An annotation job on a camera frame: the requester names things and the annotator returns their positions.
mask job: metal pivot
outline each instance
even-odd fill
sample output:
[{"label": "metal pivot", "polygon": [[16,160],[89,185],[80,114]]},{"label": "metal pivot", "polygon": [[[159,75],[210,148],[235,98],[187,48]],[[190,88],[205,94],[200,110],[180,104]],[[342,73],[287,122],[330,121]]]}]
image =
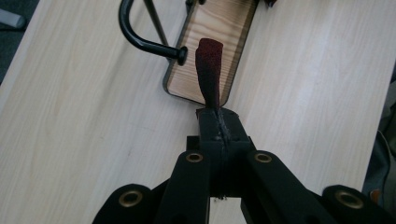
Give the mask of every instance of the metal pivot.
[{"label": "metal pivot", "polygon": [[153,193],[141,185],[126,185],[114,191],[96,215],[94,224],[147,223]]},{"label": "metal pivot", "polygon": [[149,53],[157,54],[169,59],[176,59],[178,64],[183,65],[184,62],[186,62],[188,50],[186,47],[176,49],[165,46],[167,44],[167,41],[166,38],[164,37],[163,28],[161,27],[157,12],[155,10],[154,5],[152,4],[152,0],[145,0],[145,3],[146,6],[148,7],[148,12],[154,22],[154,25],[157,29],[160,39],[165,45],[148,41],[134,32],[134,30],[131,27],[131,23],[129,22],[129,14],[133,2],[134,0],[122,0],[120,5],[120,11],[119,11],[120,28],[122,30],[122,33],[125,35],[126,39],[138,49],[141,49]]},{"label": "metal pivot", "polygon": [[383,208],[345,186],[327,187],[320,202],[340,223],[396,223]]}]

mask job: black metal hook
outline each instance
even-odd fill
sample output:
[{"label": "black metal hook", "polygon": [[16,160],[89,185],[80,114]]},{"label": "black metal hook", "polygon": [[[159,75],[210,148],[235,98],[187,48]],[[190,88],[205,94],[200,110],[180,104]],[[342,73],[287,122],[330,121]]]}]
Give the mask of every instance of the black metal hook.
[{"label": "black metal hook", "polygon": [[129,14],[131,11],[132,3],[134,0],[122,0],[119,12],[120,28],[126,39],[138,49],[143,51],[157,54],[170,59],[177,59],[179,65],[183,65],[187,59],[187,48],[182,47],[180,49],[168,47],[158,43],[154,43],[143,39],[137,35],[131,27],[129,22]]}]

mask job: wooden table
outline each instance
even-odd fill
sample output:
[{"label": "wooden table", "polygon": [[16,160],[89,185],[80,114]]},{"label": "wooden table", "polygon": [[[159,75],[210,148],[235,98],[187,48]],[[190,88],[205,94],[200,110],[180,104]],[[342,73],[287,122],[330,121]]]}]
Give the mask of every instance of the wooden table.
[{"label": "wooden table", "polygon": [[[154,2],[174,45],[182,0]],[[113,0],[41,0],[0,89],[0,223],[91,223],[129,183],[168,178],[201,106],[131,46]],[[396,59],[396,2],[260,2],[225,107],[314,192],[361,189]],[[132,23],[158,41],[142,1]],[[212,200],[211,223],[243,223]]]}]

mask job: wooden board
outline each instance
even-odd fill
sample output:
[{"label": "wooden board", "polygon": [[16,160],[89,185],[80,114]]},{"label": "wooden board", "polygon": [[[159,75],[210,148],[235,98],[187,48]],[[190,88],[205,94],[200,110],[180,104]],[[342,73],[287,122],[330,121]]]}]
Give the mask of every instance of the wooden board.
[{"label": "wooden board", "polygon": [[256,0],[207,0],[196,4],[186,21],[178,46],[186,46],[189,54],[182,66],[170,64],[165,78],[165,89],[175,95],[204,104],[195,68],[195,51],[201,38],[216,39],[223,46],[220,75],[220,104],[224,105],[230,94],[233,78],[248,30],[258,2]]},{"label": "wooden board", "polygon": [[[120,186],[172,173],[201,105],[163,91],[168,62],[131,46],[119,1],[41,0],[0,88],[0,223],[92,223]],[[184,1],[156,0],[171,45]],[[226,107],[316,193],[361,189],[396,59],[396,2],[260,1]],[[136,32],[157,41],[143,1]],[[239,201],[211,200],[239,224]]]}]

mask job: light wood surface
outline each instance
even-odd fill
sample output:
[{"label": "light wood surface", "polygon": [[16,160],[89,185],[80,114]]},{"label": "light wood surface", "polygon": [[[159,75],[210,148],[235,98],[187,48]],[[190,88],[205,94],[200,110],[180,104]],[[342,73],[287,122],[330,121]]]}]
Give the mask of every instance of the light wood surface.
[{"label": "light wood surface", "polygon": [[[163,58],[120,32],[120,2],[41,0],[0,88],[0,223],[91,223],[118,187],[173,170],[200,105],[163,91]],[[170,43],[181,0],[155,1]],[[396,59],[396,2],[260,2],[225,107],[321,193],[360,189]],[[135,1],[132,23],[157,39]],[[211,223],[244,223],[212,200]]]},{"label": "light wood surface", "polygon": [[169,93],[205,103],[198,84],[195,51],[202,38],[211,38],[223,44],[219,97],[221,105],[227,102],[257,3],[256,0],[207,0],[203,5],[196,4],[179,43],[180,47],[189,49],[187,60],[182,66],[172,63],[167,71]]}]

